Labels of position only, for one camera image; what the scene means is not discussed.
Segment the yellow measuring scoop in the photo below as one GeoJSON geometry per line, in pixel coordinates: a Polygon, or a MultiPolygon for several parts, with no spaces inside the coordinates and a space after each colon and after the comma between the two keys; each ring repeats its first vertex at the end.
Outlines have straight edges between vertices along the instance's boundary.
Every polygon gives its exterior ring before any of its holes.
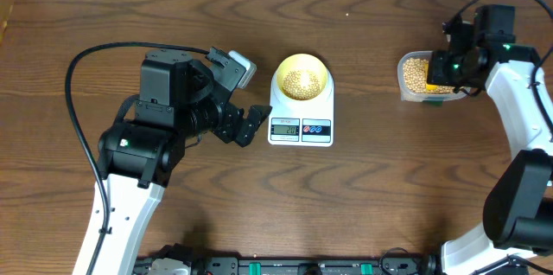
{"type": "MultiPolygon", "coordinates": [[[[426,61],[425,65],[424,65],[424,70],[425,70],[425,77],[428,78],[428,75],[429,75],[429,61],[426,61]]],[[[426,90],[427,91],[434,91],[438,88],[438,85],[432,85],[432,84],[429,84],[427,82],[427,80],[425,80],[425,87],[426,87],[426,90]]]]}

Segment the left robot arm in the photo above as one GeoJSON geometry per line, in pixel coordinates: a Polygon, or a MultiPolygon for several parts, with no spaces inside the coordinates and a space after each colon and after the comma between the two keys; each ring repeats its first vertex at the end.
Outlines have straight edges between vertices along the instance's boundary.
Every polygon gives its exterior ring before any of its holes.
{"type": "Polygon", "coordinates": [[[194,48],[150,44],[140,91],[119,107],[88,159],[96,179],[92,214],[73,268],[76,274],[130,274],[172,170],[210,131],[228,144],[249,145],[270,106],[245,111],[230,101],[256,65],[236,51],[211,48],[211,66],[194,48]]]}

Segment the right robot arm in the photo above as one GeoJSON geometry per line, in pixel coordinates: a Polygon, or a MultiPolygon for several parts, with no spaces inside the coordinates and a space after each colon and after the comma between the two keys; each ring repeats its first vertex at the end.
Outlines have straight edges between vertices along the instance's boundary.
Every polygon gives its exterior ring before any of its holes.
{"type": "Polygon", "coordinates": [[[474,21],[445,22],[446,50],[432,53],[427,81],[495,104],[512,161],[486,198],[482,222],[439,254],[424,274],[526,274],[531,258],[552,253],[552,101],[543,83],[545,59],[513,34],[515,9],[484,5],[474,21]]]}

